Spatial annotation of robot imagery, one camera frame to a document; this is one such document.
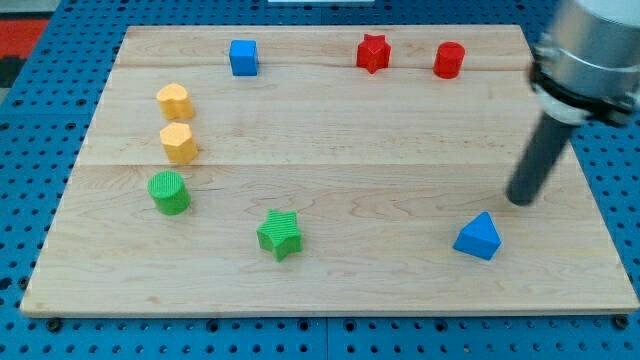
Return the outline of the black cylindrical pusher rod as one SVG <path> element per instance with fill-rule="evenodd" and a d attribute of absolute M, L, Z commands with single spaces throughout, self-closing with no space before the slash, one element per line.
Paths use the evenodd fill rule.
<path fill-rule="evenodd" d="M 540 116 L 506 187 L 505 195 L 512 204 L 534 202 L 576 128 L 546 113 Z"/>

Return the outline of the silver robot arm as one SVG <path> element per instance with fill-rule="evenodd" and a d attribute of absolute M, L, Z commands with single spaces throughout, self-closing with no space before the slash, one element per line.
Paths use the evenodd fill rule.
<path fill-rule="evenodd" d="M 639 112 L 639 2 L 560 1 L 534 48 L 529 83 L 542 113 L 505 190 L 518 206 L 534 202 L 586 120 L 621 127 Z"/>

